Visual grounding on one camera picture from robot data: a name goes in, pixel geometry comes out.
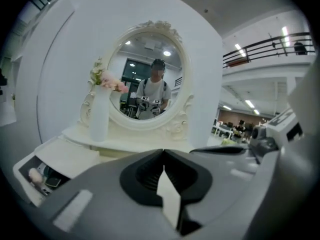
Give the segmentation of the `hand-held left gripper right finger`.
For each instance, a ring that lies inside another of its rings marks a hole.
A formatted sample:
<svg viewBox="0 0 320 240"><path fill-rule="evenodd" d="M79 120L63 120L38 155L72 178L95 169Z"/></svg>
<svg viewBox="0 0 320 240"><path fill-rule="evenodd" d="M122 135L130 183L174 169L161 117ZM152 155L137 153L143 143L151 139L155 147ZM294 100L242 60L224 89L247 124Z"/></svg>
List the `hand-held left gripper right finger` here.
<svg viewBox="0 0 320 240"><path fill-rule="evenodd" d="M260 164L253 158L165 150L163 240L174 240L207 226L249 186Z"/></svg>

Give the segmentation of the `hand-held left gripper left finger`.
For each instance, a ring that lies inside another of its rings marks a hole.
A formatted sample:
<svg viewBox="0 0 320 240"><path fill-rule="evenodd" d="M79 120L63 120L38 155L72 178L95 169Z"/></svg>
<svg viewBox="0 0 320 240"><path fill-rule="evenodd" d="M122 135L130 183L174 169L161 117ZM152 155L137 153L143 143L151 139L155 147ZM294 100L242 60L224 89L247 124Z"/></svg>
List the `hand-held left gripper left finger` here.
<svg viewBox="0 0 320 240"><path fill-rule="evenodd" d="M81 240L177 239L180 235L160 205L140 204L123 189L145 201L161 202L136 180L135 172L121 177L127 167L159 153L150 150L97 164L53 191L41 204L41 212L52 222L62 216L58 225Z"/></svg>

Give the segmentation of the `oval white ornate mirror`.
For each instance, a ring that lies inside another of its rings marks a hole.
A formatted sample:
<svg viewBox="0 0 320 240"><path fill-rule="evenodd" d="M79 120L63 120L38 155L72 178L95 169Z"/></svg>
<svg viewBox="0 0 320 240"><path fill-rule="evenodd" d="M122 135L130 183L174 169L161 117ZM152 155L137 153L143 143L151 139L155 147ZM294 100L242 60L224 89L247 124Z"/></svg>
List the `oval white ornate mirror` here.
<svg viewBox="0 0 320 240"><path fill-rule="evenodd" d="M191 77L178 31L167 21L138 24L93 64L79 125L89 129L95 87L102 86L111 89L105 140L187 140Z"/></svg>

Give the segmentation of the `white dressing table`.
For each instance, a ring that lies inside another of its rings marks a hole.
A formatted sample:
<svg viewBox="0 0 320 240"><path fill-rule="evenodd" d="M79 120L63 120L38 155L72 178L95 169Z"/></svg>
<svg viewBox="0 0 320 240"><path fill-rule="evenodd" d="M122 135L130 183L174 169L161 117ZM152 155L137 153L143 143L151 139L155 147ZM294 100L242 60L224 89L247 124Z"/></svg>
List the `white dressing table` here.
<svg viewBox="0 0 320 240"><path fill-rule="evenodd" d="M111 161L154 149L172 149L186 153L193 149L186 140L165 140L164 143L156 143L148 138L146 142L126 140L122 137L96 142L90 138L88 127L76 124L63 130L60 136L38 146L34 154L49 166L57 164L78 167L93 166L103 160Z"/></svg>

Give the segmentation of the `white round object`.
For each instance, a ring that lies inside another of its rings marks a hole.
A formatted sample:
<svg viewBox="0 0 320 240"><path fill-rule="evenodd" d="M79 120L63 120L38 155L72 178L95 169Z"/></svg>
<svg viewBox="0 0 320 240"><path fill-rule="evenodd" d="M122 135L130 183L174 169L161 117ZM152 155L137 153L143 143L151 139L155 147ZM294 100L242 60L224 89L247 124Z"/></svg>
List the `white round object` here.
<svg viewBox="0 0 320 240"><path fill-rule="evenodd" d="M34 185L41 185L43 183L43 176L36 168L31 168L29 170L28 177Z"/></svg>

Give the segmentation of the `small black square compact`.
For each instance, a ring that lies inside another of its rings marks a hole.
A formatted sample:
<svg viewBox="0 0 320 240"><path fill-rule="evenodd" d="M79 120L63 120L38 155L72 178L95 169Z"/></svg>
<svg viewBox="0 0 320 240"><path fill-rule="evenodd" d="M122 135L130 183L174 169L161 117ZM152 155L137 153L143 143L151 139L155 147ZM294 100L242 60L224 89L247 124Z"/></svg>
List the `small black square compact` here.
<svg viewBox="0 0 320 240"><path fill-rule="evenodd" d="M50 176L46 179L45 185L50 189L56 189L62 182L62 179L59 177Z"/></svg>

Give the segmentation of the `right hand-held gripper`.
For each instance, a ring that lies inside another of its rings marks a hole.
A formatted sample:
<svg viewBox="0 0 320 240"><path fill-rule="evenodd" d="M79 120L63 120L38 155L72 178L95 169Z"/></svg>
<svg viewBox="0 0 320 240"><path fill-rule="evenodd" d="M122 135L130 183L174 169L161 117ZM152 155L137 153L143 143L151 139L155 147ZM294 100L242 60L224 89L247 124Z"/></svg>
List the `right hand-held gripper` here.
<svg viewBox="0 0 320 240"><path fill-rule="evenodd" d="M252 130L250 146L248 144L215 145L196 148L189 153L243 156L246 159L254 159L257 164L260 164L261 161L257 156L263 157L269 152L279 151L289 142L297 141L303 135L296 114L289 107L268 122L256 125Z"/></svg>

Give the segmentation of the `white office desk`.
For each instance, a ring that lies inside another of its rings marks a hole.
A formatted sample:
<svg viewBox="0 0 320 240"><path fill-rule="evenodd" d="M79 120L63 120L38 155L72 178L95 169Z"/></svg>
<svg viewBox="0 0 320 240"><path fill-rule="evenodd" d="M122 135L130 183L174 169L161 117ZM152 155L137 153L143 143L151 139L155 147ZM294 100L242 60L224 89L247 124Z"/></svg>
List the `white office desk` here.
<svg viewBox="0 0 320 240"><path fill-rule="evenodd" d="M234 134L233 129L230 127L227 127L226 125L214 125L212 127L211 132L217 136L217 135L227 135L227 138L230 140Z"/></svg>

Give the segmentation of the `small white drawer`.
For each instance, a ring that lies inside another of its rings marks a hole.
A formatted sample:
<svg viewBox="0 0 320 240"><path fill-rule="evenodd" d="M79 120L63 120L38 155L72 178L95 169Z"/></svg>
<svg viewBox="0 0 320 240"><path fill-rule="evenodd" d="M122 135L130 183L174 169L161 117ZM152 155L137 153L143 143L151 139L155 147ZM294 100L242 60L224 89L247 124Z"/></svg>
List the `small white drawer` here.
<svg viewBox="0 0 320 240"><path fill-rule="evenodd" d="M55 137L16 163L13 174L38 207L54 190L100 161L98 151Z"/></svg>

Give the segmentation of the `white vase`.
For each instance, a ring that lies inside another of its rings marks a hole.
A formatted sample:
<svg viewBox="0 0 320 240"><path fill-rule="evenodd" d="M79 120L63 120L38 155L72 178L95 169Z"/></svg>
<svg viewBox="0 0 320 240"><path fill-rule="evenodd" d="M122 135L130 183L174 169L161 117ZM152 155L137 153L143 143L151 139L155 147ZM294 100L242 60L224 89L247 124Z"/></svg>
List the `white vase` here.
<svg viewBox="0 0 320 240"><path fill-rule="evenodd" d="M111 89L96 85L90 110L89 134L95 142L103 142L108 135Z"/></svg>

